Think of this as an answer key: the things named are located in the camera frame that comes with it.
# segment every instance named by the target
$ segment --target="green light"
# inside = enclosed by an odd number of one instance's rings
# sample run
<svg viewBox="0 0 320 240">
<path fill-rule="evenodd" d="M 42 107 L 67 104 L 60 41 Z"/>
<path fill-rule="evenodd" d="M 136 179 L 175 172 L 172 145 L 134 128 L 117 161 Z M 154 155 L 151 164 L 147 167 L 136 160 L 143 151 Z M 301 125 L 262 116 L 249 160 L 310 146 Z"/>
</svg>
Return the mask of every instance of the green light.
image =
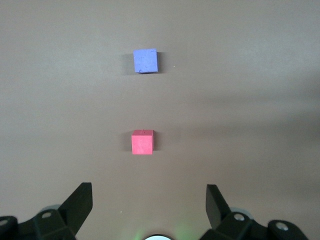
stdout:
<svg viewBox="0 0 320 240">
<path fill-rule="evenodd" d="M 143 231 L 142 229 L 139 229 L 139 230 L 136 232 L 133 240 L 142 240 L 143 237 L 144 237 L 144 231 Z"/>
<path fill-rule="evenodd" d="M 192 229 L 190 225 L 187 225 L 184 222 L 181 222 L 175 228 L 176 240 L 195 240 L 199 237 Z"/>
</svg>

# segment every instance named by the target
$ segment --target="red cube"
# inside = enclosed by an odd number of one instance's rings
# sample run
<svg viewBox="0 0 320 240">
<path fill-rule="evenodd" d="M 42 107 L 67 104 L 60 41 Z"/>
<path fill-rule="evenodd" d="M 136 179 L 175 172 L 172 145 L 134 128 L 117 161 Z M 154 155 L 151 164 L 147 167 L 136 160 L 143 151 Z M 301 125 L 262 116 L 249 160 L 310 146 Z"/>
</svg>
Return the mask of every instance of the red cube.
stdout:
<svg viewBox="0 0 320 240">
<path fill-rule="evenodd" d="M 151 155 L 154 150 L 154 131 L 135 130 L 131 136 L 132 154 Z"/>
</svg>

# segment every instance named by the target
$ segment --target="metal bolt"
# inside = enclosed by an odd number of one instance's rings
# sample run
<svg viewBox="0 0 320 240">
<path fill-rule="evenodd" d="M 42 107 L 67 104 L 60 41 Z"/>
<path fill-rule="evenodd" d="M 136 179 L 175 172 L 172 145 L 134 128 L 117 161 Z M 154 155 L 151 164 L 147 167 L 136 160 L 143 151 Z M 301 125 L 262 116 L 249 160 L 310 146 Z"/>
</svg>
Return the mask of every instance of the metal bolt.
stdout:
<svg viewBox="0 0 320 240">
<path fill-rule="evenodd" d="M 289 228 L 287 225 L 285 225 L 283 222 L 278 221 L 276 224 L 276 227 L 282 231 L 288 231 Z"/>
<path fill-rule="evenodd" d="M 236 213 L 236 214 L 234 215 L 234 218 L 235 218 L 236 220 L 238 220 L 238 221 L 244 221 L 244 220 L 245 220 L 245 217 L 244 217 L 242 214 L 240 214 L 240 213 Z"/>
<path fill-rule="evenodd" d="M 7 223 L 8 223 L 8 220 L 7 220 L 7 219 L 1 220 L 1 221 L 0 221 L 0 226 L 6 225 Z"/>
</svg>

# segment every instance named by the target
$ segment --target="block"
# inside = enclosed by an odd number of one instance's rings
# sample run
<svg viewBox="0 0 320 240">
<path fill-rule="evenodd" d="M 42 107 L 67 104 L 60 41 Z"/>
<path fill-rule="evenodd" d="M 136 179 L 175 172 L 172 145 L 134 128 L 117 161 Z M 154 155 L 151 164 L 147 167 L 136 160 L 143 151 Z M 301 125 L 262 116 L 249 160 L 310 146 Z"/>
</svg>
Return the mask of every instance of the block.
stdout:
<svg viewBox="0 0 320 240">
<path fill-rule="evenodd" d="M 140 74 L 157 73 L 157 49 L 139 49 L 133 51 L 134 71 Z"/>
<path fill-rule="evenodd" d="M 151 155 L 154 150 L 154 131 L 135 130 L 131 136 L 132 154 Z"/>
</svg>

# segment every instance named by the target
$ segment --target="cube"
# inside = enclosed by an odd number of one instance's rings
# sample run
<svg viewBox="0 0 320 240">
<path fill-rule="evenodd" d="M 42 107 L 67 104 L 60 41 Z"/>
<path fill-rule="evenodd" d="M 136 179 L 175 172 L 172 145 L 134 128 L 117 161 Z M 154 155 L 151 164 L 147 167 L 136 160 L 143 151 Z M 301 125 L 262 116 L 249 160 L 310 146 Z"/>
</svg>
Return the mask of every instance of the cube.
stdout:
<svg viewBox="0 0 320 240">
<path fill-rule="evenodd" d="M 139 49 L 133 51 L 134 71 L 140 74 L 157 73 L 157 49 Z"/>
<path fill-rule="evenodd" d="M 135 130 L 131 136 L 132 154 L 151 155 L 154 150 L 154 131 Z"/>
</svg>

